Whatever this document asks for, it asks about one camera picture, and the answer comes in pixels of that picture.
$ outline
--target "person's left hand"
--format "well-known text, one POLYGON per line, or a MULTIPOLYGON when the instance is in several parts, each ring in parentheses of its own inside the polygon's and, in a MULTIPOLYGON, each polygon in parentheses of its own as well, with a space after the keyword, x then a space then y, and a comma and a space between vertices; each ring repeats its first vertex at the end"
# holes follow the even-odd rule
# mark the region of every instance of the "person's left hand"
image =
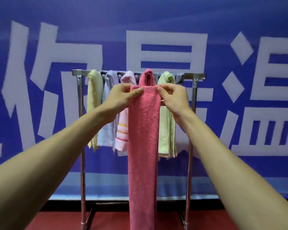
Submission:
POLYGON ((107 122, 112 122, 116 115, 128 107, 129 102, 143 92, 143 88, 130 91, 131 84, 114 85, 101 108, 107 111, 107 122))

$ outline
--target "terry cloth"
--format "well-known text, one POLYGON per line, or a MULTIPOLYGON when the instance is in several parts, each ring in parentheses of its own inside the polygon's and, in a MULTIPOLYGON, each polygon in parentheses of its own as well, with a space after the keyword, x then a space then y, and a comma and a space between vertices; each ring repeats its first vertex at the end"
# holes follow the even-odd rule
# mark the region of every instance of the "terry cloth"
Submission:
MULTIPOLYGON (((119 78, 116 72, 110 70, 105 75, 105 84, 104 84, 104 94, 102 102, 107 99, 112 87, 119 83, 119 78)), ((108 146, 112 147, 113 151, 115 151, 115 138, 117 125, 119 122, 119 116, 117 115, 115 120, 111 123, 104 125, 97 135, 97 145, 98 146, 108 146)))
MULTIPOLYGON (((169 72, 164 72, 159 80, 158 85, 165 83, 175 84, 173 75, 169 72)), ((160 122, 159 122, 159 146, 158 153, 161 157, 169 158, 177 156, 175 142, 176 123, 173 114, 166 106, 160 106, 160 122)))
POLYGON ((144 86, 129 104, 128 179, 130 230, 155 230, 161 97, 157 86, 144 86))
MULTIPOLYGON (((121 78, 121 83, 130 83, 136 85, 135 76, 132 71, 126 72, 121 78)), ((118 150, 118 155, 126 155, 128 151, 128 108, 124 109, 119 114, 119 125, 115 139, 115 148, 118 150)))
MULTIPOLYGON (((94 110, 101 105, 104 92, 104 82, 101 74, 95 69, 88 74, 88 109, 87 112, 94 110)), ((97 134, 88 143, 88 147, 93 147, 94 151, 98 149, 97 134)))
POLYGON ((139 86, 154 86, 156 85, 155 77, 153 71, 151 69, 146 69, 144 73, 142 73, 139 86))

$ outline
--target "folded towel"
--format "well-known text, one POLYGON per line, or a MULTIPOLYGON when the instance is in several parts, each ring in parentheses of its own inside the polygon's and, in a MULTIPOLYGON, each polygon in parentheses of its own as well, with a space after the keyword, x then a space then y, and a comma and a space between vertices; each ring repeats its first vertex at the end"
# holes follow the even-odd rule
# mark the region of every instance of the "folded towel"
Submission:
MULTIPOLYGON (((94 110, 101 105, 103 98, 104 82, 103 77, 95 69, 88 74, 88 107, 87 112, 94 110)), ((93 147, 94 151, 98 149, 97 134, 88 143, 88 147, 93 147)))
POLYGON ((157 86, 144 86, 143 93, 129 104, 130 230, 156 229, 160 102, 157 86))
POLYGON ((145 72, 140 77, 139 86, 154 86, 154 85, 156 85, 156 81, 153 71, 150 69, 146 69, 145 72))
MULTIPOLYGON (((119 83, 119 78, 116 72, 110 70, 105 75, 105 85, 104 85, 104 94, 103 94, 102 102, 106 100, 112 87, 118 83, 119 83)), ((112 147, 113 151, 115 151, 115 138, 116 138, 118 122, 119 122, 119 116, 117 115, 113 122, 104 125, 103 128, 100 129, 97 135, 98 146, 112 147)))
MULTIPOLYGON (((130 83, 136 85, 134 73, 126 72, 121 78, 121 83, 130 83)), ((117 133, 115 139, 115 148, 118 150, 118 155, 127 155, 128 151, 128 108, 124 109, 119 114, 119 125, 117 126, 117 133)))
MULTIPOLYGON (((164 72, 159 80, 158 85, 165 83, 175 84, 173 75, 169 72, 164 72)), ((161 157, 177 156, 175 143, 176 123, 173 114, 166 106, 160 107, 160 122, 159 122, 159 146, 158 153, 161 157)))

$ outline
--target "red floor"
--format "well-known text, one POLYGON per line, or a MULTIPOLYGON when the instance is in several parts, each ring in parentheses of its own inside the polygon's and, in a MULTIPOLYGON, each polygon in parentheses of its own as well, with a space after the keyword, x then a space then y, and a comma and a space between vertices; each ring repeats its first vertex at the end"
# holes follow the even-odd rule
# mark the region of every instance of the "red floor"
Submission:
MULTIPOLYGON (((190 213, 190 229, 238 230, 225 210, 196 211, 190 213)), ((80 228, 80 212, 40 212, 26 230, 77 230, 80 228)), ((98 212, 91 230, 128 230, 128 212, 98 212)), ((177 213, 157 213, 157 230, 182 230, 177 213)))

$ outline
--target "yellow towel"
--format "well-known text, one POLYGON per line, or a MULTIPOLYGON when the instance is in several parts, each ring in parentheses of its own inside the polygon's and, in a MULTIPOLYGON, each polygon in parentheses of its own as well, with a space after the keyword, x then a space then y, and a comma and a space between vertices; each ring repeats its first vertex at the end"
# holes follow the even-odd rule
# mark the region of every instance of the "yellow towel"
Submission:
MULTIPOLYGON (((158 85, 164 83, 175 84, 175 78, 169 72, 164 72, 159 80, 158 85)), ((159 121, 159 146, 158 154, 161 157, 177 156, 176 142, 175 142, 176 123, 173 114, 165 107, 160 107, 160 121, 159 121)))
MULTIPOLYGON (((104 82, 101 74, 95 69, 88 74, 88 109, 87 112, 94 110, 101 105, 103 98, 104 82)), ((97 134, 88 143, 88 147, 93 147, 94 151, 97 147, 97 134)))

